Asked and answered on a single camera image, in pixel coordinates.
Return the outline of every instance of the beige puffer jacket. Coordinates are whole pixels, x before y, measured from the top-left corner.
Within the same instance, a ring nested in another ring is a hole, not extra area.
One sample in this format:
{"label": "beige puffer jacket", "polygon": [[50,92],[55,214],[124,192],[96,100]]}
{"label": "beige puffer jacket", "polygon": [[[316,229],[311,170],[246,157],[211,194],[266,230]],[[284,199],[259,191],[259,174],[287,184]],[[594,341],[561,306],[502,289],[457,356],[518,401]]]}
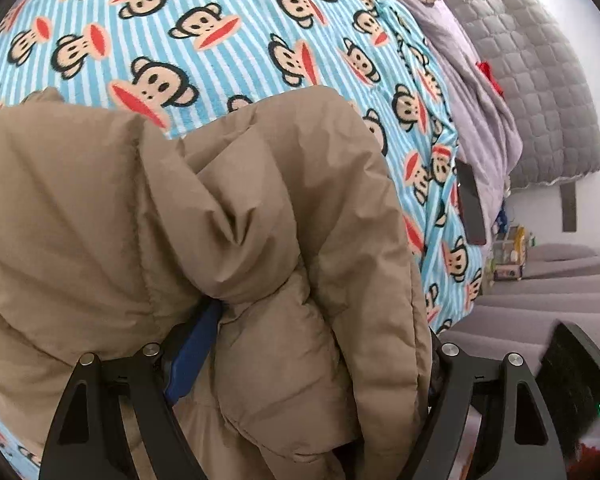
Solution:
{"label": "beige puffer jacket", "polygon": [[[394,480],[427,413],[418,269],[375,139],[333,90],[166,140],[49,89],[0,110],[0,419],[40,453],[81,354],[227,304],[175,407],[210,480]],[[126,419],[141,478],[152,473]]]}

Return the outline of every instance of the gray quilted comforter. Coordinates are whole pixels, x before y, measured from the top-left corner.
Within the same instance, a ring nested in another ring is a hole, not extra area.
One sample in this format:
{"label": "gray quilted comforter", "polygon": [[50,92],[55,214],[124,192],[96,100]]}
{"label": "gray quilted comforter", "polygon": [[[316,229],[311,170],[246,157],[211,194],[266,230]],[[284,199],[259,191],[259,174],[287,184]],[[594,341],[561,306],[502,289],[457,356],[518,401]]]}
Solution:
{"label": "gray quilted comforter", "polygon": [[600,130],[569,41],[538,0],[446,0],[504,90],[523,141],[511,184],[574,180],[600,169]]}

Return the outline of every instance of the purple blanket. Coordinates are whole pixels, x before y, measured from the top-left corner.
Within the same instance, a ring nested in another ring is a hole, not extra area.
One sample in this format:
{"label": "purple blanket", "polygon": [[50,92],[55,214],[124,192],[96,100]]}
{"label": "purple blanket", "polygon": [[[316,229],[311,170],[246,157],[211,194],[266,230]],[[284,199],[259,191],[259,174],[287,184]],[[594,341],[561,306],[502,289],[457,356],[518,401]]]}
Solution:
{"label": "purple blanket", "polygon": [[458,158],[472,165],[488,234],[504,198],[505,180],[522,154],[522,140],[504,100],[475,65],[480,61],[458,20],[443,2],[427,7],[399,0],[429,39],[446,79],[458,129]]}

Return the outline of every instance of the smartphone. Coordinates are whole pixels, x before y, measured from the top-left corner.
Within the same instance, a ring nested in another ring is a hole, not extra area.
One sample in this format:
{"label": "smartphone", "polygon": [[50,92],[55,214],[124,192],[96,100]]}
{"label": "smartphone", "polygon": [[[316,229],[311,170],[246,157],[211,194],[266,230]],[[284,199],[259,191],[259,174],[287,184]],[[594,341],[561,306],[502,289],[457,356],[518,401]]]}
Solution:
{"label": "smartphone", "polygon": [[487,232],[480,204],[478,187],[475,184],[474,168],[456,159],[458,173],[458,208],[464,225],[466,241],[472,245],[486,245]]}

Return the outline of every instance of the metal screw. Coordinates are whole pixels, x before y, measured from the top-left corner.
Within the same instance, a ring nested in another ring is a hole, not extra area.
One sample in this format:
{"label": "metal screw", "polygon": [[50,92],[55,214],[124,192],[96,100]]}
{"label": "metal screw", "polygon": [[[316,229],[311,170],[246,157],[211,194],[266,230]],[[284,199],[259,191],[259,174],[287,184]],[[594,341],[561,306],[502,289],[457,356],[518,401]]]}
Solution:
{"label": "metal screw", "polygon": [[144,348],[142,348],[142,353],[147,357],[158,355],[159,352],[160,345],[158,345],[158,343],[149,343],[148,345],[144,345]]}
{"label": "metal screw", "polygon": [[453,343],[444,343],[442,345],[442,353],[449,357],[454,357],[460,353],[460,349]]}
{"label": "metal screw", "polygon": [[509,354],[509,362],[514,366],[522,366],[525,360],[520,354]]}
{"label": "metal screw", "polygon": [[95,360],[96,360],[96,356],[94,354],[92,354],[91,352],[87,352],[86,354],[82,354],[82,356],[80,357],[80,364],[82,366],[89,366]]}

